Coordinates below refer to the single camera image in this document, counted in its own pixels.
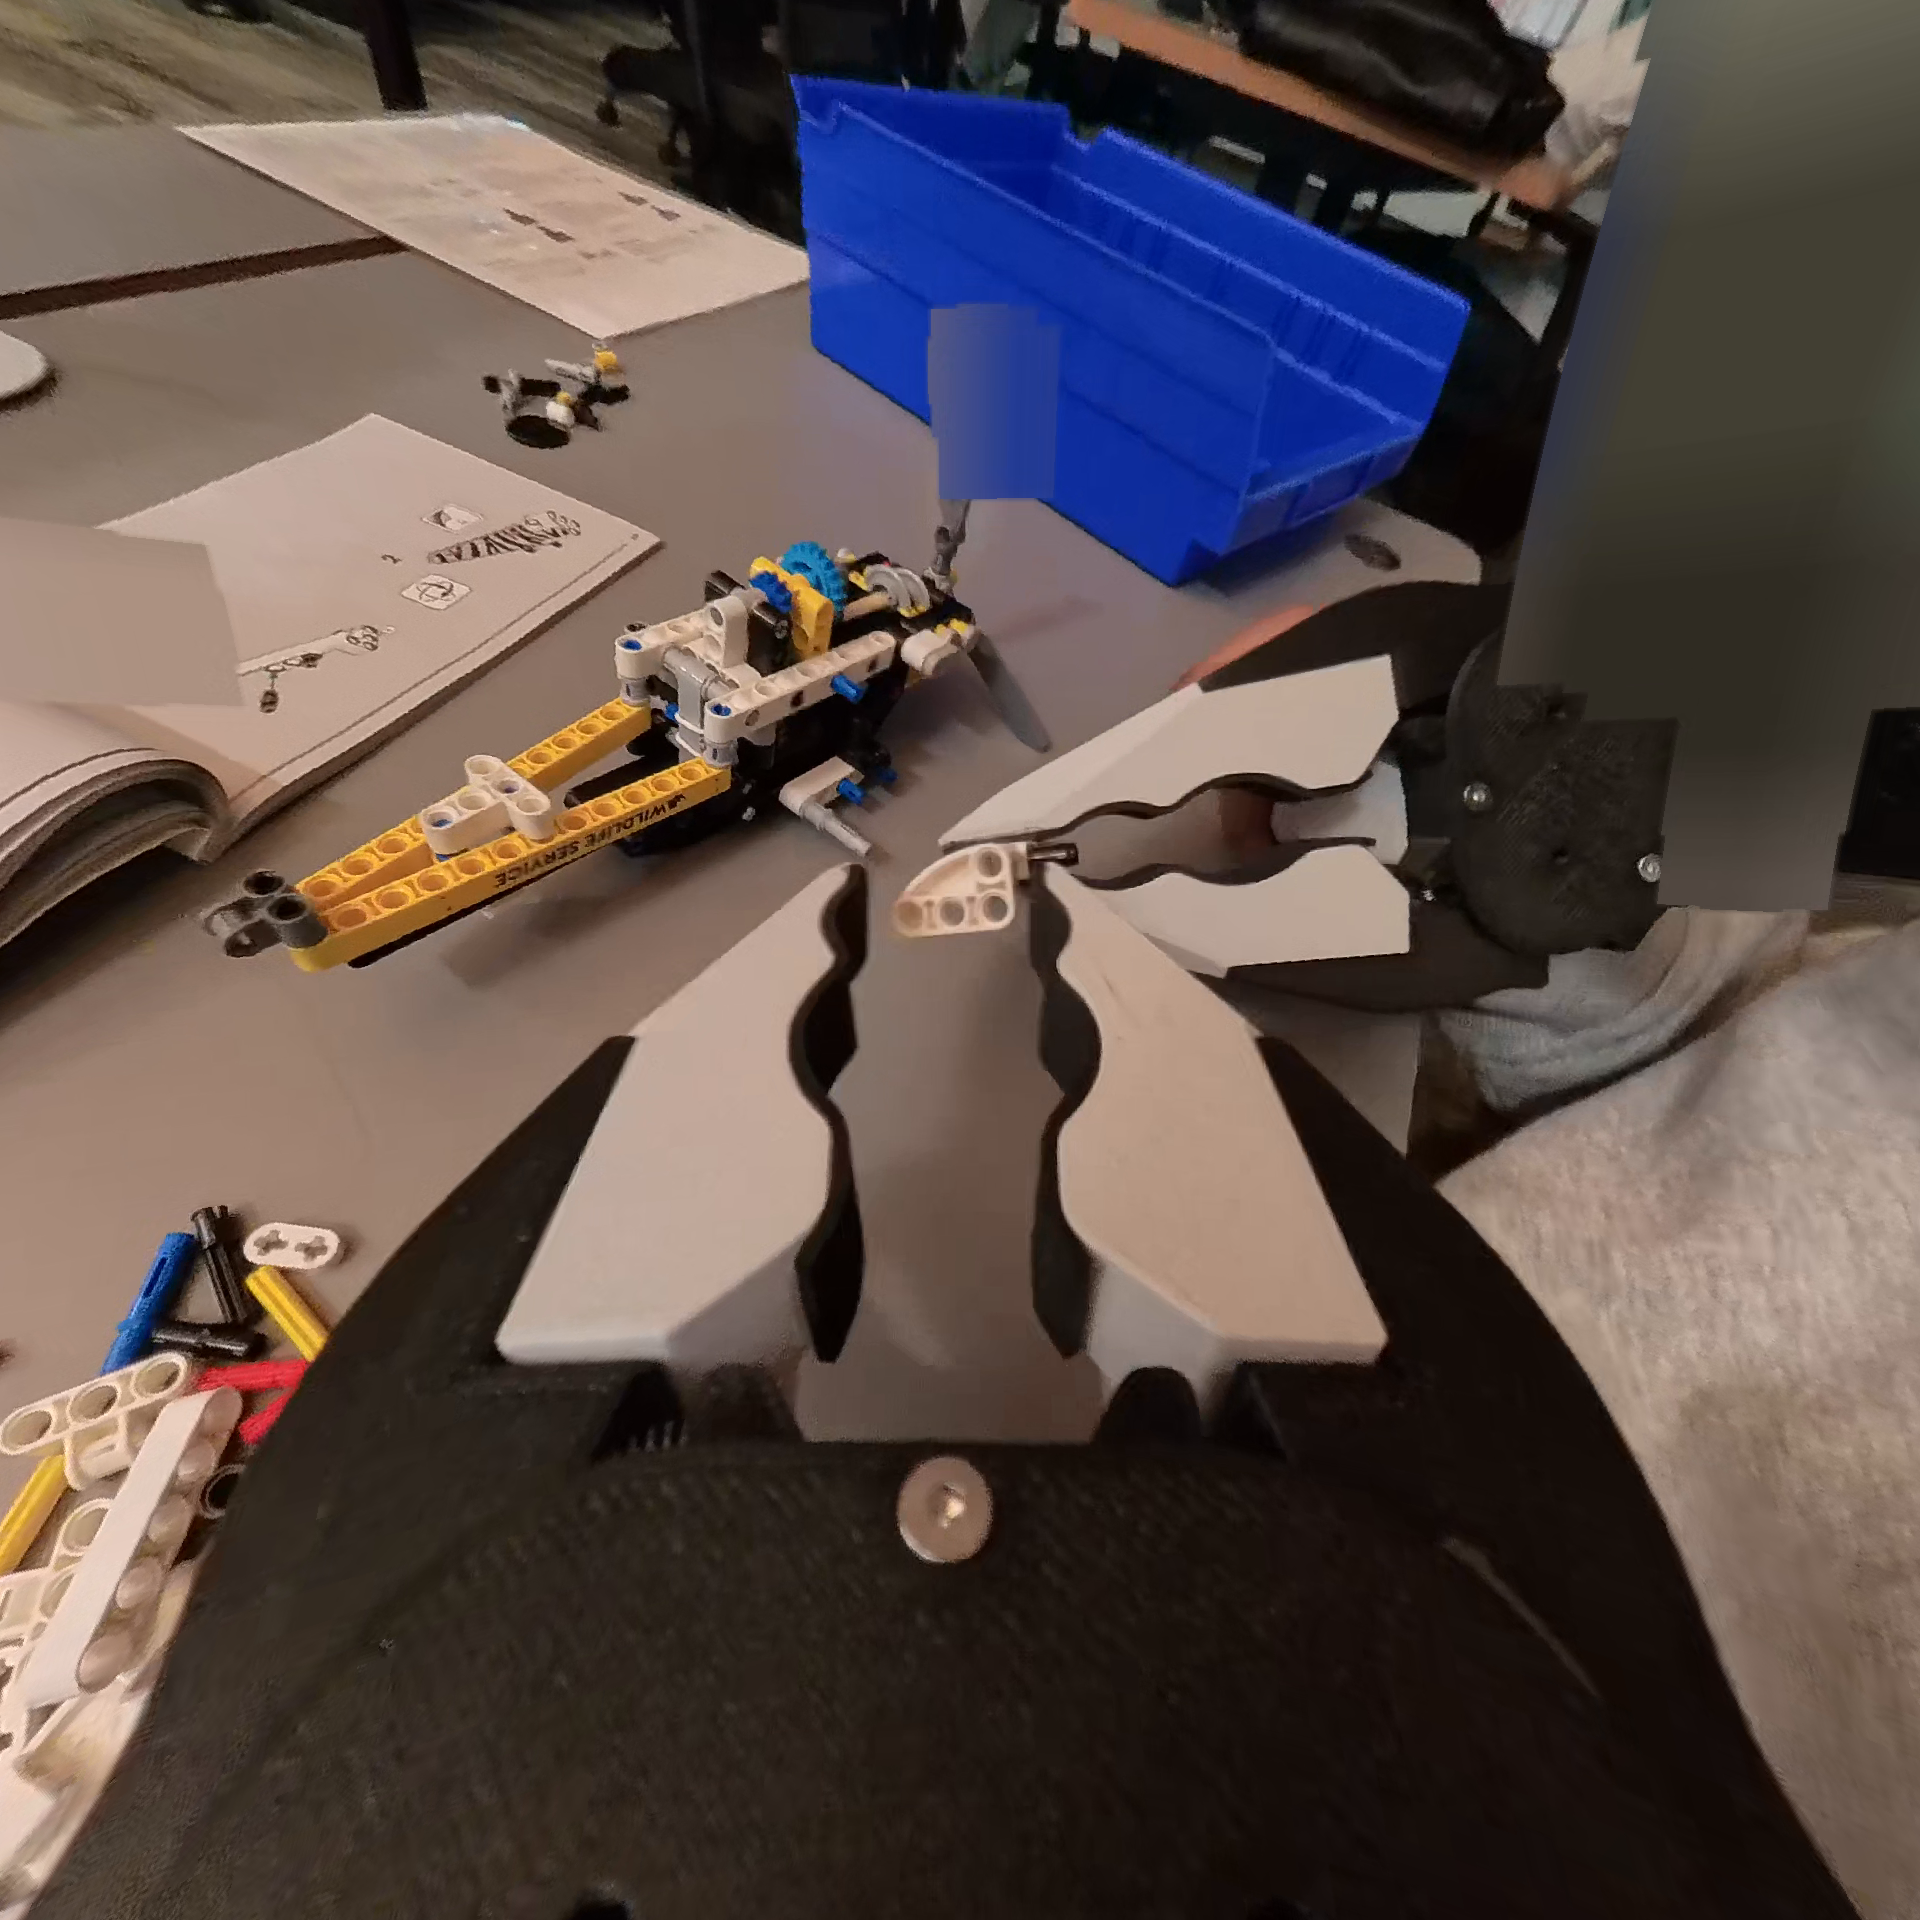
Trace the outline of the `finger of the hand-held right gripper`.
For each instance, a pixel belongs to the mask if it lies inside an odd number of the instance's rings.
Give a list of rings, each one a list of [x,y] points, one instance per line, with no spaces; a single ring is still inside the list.
[[[1411,893],[1365,839],[1270,847],[1224,877],[1167,860],[1076,883],[1184,971],[1226,979],[1242,970],[1404,959]]]
[[[1189,683],[978,803],[944,847],[1054,839],[1085,819],[1157,819],[1224,785],[1313,798],[1358,786],[1400,719],[1386,656],[1242,683]]]

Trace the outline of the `wooden desk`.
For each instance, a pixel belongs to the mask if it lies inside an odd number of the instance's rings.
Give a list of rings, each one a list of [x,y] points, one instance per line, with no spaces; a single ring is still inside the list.
[[[1319,88],[1280,65],[1253,61],[1230,38],[1164,16],[1154,6],[1070,3],[1066,18],[1078,31],[1115,43],[1143,61],[1542,215],[1571,207],[1606,163],[1604,155],[1589,155],[1579,167],[1562,167],[1546,152],[1513,158],[1470,152],[1374,102]]]

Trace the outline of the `black bag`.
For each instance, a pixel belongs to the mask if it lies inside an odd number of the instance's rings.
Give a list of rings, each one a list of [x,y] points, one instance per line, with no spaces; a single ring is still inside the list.
[[[1542,48],[1488,3],[1226,3],[1238,49],[1469,152],[1534,152],[1567,110]]]

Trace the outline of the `black office chair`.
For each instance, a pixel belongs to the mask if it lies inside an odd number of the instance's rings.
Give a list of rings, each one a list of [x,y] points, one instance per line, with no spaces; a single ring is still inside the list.
[[[608,49],[600,119],[617,125],[624,98],[660,106],[660,163],[681,192],[760,226],[794,221],[800,162],[793,90],[775,44],[779,6],[662,3],[644,11],[668,38]]]

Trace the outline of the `person's grey hoodie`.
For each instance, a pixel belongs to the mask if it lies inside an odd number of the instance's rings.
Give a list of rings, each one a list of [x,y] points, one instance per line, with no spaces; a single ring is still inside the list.
[[[1595,1379],[1860,1914],[1918,1911],[1918,928],[1439,1180]]]

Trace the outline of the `person's right forearm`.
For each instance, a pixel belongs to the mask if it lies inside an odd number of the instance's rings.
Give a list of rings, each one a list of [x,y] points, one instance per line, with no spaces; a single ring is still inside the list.
[[[1795,971],[1914,929],[1914,891],[1826,910],[1669,909],[1636,949],[1558,954],[1539,987],[1506,987],[1430,1020],[1484,1109],[1525,1119],[1641,1072]]]

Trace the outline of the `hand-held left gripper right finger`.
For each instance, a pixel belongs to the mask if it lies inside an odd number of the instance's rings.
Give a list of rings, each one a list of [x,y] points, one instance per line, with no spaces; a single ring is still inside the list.
[[[1044,1122],[1031,1283],[1093,1366],[1367,1366],[1379,1308],[1259,1036],[1065,869],[1031,896]]]

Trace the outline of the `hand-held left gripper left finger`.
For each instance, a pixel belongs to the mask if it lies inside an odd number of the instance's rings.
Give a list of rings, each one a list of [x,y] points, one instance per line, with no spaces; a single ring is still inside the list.
[[[501,1314],[524,1366],[834,1363],[860,1301],[847,1122],[870,875],[843,864],[641,1020]]]

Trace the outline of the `white angled lego piece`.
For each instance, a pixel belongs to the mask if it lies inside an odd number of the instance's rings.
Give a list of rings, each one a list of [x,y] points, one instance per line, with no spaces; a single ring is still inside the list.
[[[946,851],[917,875],[889,909],[904,939],[949,939],[1016,925],[1021,893],[1047,864],[1076,866],[1066,839],[985,839]]]

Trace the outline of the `blue plastic bin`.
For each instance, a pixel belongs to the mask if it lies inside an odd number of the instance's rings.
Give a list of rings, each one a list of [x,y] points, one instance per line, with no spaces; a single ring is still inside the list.
[[[1060,332],[1054,513],[1167,587],[1394,477],[1469,302],[1062,106],[793,80],[812,344],[929,421],[937,310]]]

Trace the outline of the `printed instruction sheet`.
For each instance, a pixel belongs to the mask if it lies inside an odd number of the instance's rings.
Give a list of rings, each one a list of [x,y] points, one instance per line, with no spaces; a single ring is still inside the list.
[[[509,115],[212,125],[186,134],[594,340],[809,282],[802,249]]]

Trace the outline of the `small cluster of lego parts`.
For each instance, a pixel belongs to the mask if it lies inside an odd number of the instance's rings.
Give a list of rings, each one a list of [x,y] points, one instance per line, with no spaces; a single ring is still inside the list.
[[[632,397],[624,358],[604,344],[584,361],[547,358],[545,376],[489,372],[483,390],[500,403],[508,435],[530,450],[563,450],[579,434],[596,434],[603,413]]]

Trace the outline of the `person's right hand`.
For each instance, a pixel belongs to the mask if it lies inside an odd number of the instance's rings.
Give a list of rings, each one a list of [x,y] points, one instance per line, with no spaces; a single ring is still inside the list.
[[[1264,609],[1253,624],[1246,624],[1242,632],[1227,636],[1224,644],[1218,644],[1210,656],[1201,661],[1194,661],[1173,683],[1175,693],[1201,683],[1218,671],[1226,671],[1237,661],[1246,658],[1250,653],[1259,650],[1262,644],[1294,632],[1299,624],[1315,616],[1315,604],[1290,604],[1279,609]]]

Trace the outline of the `yellow and white lego model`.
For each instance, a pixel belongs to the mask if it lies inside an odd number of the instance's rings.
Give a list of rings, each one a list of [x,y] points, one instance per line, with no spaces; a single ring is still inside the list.
[[[302,880],[258,869],[203,933],[229,959],[365,970],[588,856],[691,847],[775,814],[871,852],[852,807],[897,780],[900,700],[969,667],[1036,752],[1044,720],[957,590],[973,501],[944,500],[932,563],[794,542],[695,609],[616,636],[616,697]]]

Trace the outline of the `open instruction booklet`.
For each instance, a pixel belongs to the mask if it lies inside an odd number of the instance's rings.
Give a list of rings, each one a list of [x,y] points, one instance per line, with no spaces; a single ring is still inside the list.
[[[657,547],[377,414],[105,526],[7,514],[2,939],[219,860]]]

